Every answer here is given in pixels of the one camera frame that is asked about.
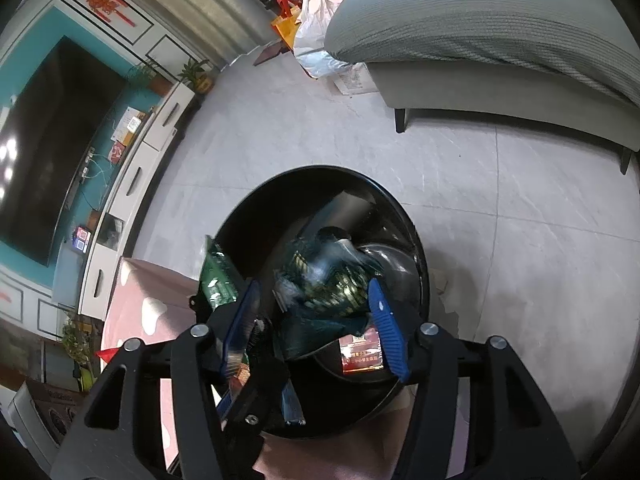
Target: cable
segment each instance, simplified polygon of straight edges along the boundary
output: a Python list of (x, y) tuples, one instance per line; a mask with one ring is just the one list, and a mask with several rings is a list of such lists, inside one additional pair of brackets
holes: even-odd
[(89, 159), (92, 163), (94, 163), (96, 166), (98, 166), (99, 169), (102, 169), (102, 166), (100, 164), (98, 164), (98, 162), (94, 158), (96, 156), (101, 156), (101, 157), (105, 158), (107, 161), (109, 161), (109, 159), (107, 157), (105, 157), (104, 155), (102, 155), (101, 153), (94, 153), (93, 156)]
[(93, 160), (92, 158), (90, 158), (90, 159), (89, 159), (89, 161), (90, 161), (90, 162), (92, 162), (92, 163), (94, 163), (94, 164), (98, 167), (98, 169), (100, 170), (100, 173), (96, 173), (94, 176), (88, 176), (88, 177), (86, 177), (86, 178), (95, 178), (95, 177), (97, 177), (99, 174), (101, 174), (101, 175), (102, 175), (102, 180), (103, 180), (103, 182), (104, 182), (104, 187), (107, 187), (107, 186), (108, 186), (108, 184), (107, 184), (107, 179), (106, 179), (106, 177), (104, 176), (104, 170), (103, 170), (103, 168), (101, 168), (101, 167), (100, 167), (100, 164), (98, 164), (98, 163), (97, 163), (95, 160)]
[(94, 153), (94, 156), (101, 156), (104, 160), (106, 160), (109, 165), (113, 168), (113, 163), (109, 160), (109, 157), (106, 155), (103, 155), (101, 153)]
[(91, 205), (91, 202), (89, 202), (89, 199), (88, 199), (88, 198), (86, 197), (86, 195), (84, 194), (84, 190), (82, 190), (82, 189), (81, 189), (81, 190), (80, 190), (80, 193), (81, 193), (81, 194), (82, 194), (82, 196), (84, 197), (84, 200), (85, 200), (85, 202), (87, 202), (87, 204), (89, 205), (89, 207), (90, 207), (91, 209), (95, 209), (95, 207)]
[(95, 178), (95, 177), (97, 177), (98, 175), (100, 175), (100, 174), (102, 174), (102, 173), (104, 173), (104, 171), (103, 171), (103, 170), (100, 170), (100, 171), (98, 171), (95, 175), (91, 175), (91, 176), (86, 175), (86, 176), (84, 177), (84, 179), (85, 179), (85, 180), (91, 180), (92, 178)]

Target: green plant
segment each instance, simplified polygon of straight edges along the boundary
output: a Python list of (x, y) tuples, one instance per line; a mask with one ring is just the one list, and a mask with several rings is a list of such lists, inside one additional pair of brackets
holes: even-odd
[(202, 61), (188, 60), (182, 67), (182, 72), (178, 74), (180, 81), (188, 81), (191, 87), (194, 88), (198, 83), (198, 79), (206, 73), (202, 66), (208, 62), (208, 59), (203, 59)]
[(68, 319), (62, 327), (62, 346), (78, 364), (85, 365), (91, 360), (90, 336), (78, 330), (72, 319)]
[(127, 72), (127, 81), (133, 88), (146, 88), (151, 80), (158, 75), (159, 63), (151, 58), (132, 66)]

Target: television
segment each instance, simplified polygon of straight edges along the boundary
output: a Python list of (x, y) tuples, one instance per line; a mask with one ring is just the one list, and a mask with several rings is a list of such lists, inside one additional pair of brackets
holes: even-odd
[(49, 265), (54, 236), (92, 139), (126, 80), (63, 37), (0, 130), (0, 238)]

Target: cabinet drawer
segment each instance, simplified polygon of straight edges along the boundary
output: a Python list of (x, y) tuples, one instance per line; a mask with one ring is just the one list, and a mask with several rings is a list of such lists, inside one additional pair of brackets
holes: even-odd
[(158, 110), (158, 115), (146, 132), (144, 141), (156, 150), (162, 150), (165, 142), (174, 132), (175, 123), (177, 123), (193, 96), (192, 90), (183, 84), (179, 84)]
[(95, 243), (87, 263), (86, 281), (80, 299), (80, 314), (105, 319), (117, 268), (118, 253)]
[(158, 156), (158, 150), (140, 142), (109, 208), (111, 215), (125, 222), (129, 221), (129, 216), (134, 212), (140, 194), (146, 191), (153, 176)]

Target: black trash bin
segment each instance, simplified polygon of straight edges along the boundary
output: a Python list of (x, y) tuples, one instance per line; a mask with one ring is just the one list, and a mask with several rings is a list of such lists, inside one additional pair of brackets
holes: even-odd
[[(388, 247), (415, 266), (415, 307), (429, 315), (429, 278), (424, 250), (411, 219), (380, 184), (356, 171), (334, 166), (307, 166), (273, 177), (251, 192), (223, 223), (215, 239), (242, 278), (262, 285), (261, 309), (277, 316), (274, 270), (282, 264), (286, 244), (306, 222), (342, 192), (374, 206), (367, 220), (349, 232), (357, 248)], [(304, 426), (266, 428), (286, 438), (312, 438), (340, 433), (386, 406), (401, 390), (387, 370), (367, 380), (341, 377), (332, 370), (327, 348), (308, 358), (289, 362), (291, 381), (306, 418)]]

